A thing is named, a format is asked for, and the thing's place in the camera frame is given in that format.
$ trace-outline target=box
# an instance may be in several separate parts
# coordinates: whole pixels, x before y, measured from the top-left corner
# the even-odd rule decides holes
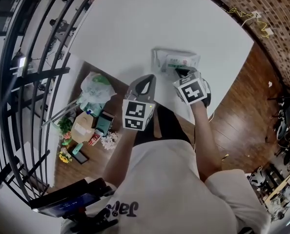
[[[95,129],[92,128],[93,119],[93,116],[88,115],[86,112],[76,117],[71,128],[71,137],[74,141],[82,143],[92,138],[95,131]]]
[[[207,97],[205,82],[199,71],[175,81],[173,86],[177,90],[177,95],[187,105]]]
[[[154,114],[155,104],[124,99],[122,124],[124,128],[144,131]]]

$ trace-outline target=yellow cable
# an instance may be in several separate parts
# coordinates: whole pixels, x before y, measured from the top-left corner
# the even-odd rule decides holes
[[[246,15],[246,16],[253,16],[253,13],[251,14],[247,14],[246,12],[243,12],[243,11],[239,11],[237,8],[233,7],[231,8],[229,11],[225,10],[224,8],[221,7],[221,9],[223,9],[224,11],[226,11],[227,13],[236,13],[238,14],[239,17],[243,17],[243,15]],[[266,35],[261,35],[262,37],[266,37],[266,38],[269,38],[269,34],[268,32],[265,30],[265,28],[268,26],[265,22],[263,21],[260,21],[257,19],[257,22],[260,22],[260,23],[264,23],[264,27],[261,29],[261,32],[266,32]]]
[[[265,28],[267,27],[267,24],[266,24],[265,22],[263,22],[263,21],[259,21],[258,19],[257,19],[257,22],[264,23],[264,27],[263,27],[263,29],[262,29],[261,31],[262,31],[262,32],[266,32],[267,35],[266,35],[266,36],[263,36],[263,35],[262,35],[262,37],[269,38],[269,34],[268,34],[268,32],[265,30]]]

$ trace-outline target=white t-shirt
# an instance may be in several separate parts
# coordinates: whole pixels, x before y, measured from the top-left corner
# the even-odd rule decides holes
[[[237,234],[251,227],[266,234],[270,226],[270,215],[242,170],[221,171],[203,183],[194,150],[183,140],[134,147],[123,183],[86,213],[94,216],[104,207],[111,212],[108,220],[119,223],[103,233]],[[71,233],[72,225],[66,220],[61,233]]]

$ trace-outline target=screen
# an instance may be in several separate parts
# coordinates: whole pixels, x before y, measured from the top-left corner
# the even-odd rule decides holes
[[[88,161],[87,157],[85,157],[81,152],[78,152],[76,155],[72,155],[80,164],[83,164]]]
[[[96,198],[94,195],[86,193],[59,205],[39,210],[39,212],[53,217],[61,217],[66,215],[66,213],[75,211],[77,208],[91,205],[98,200],[99,198]]]
[[[19,67],[23,67],[24,66],[24,63],[26,62],[26,57],[22,57],[20,58],[20,61],[19,61]]]

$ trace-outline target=computer monitor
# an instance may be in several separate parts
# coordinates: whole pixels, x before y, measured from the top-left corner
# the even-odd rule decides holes
[[[29,204],[35,212],[68,218],[77,212],[83,212],[86,206],[94,204],[111,191],[102,178],[91,183],[82,179],[58,191],[33,199]]]

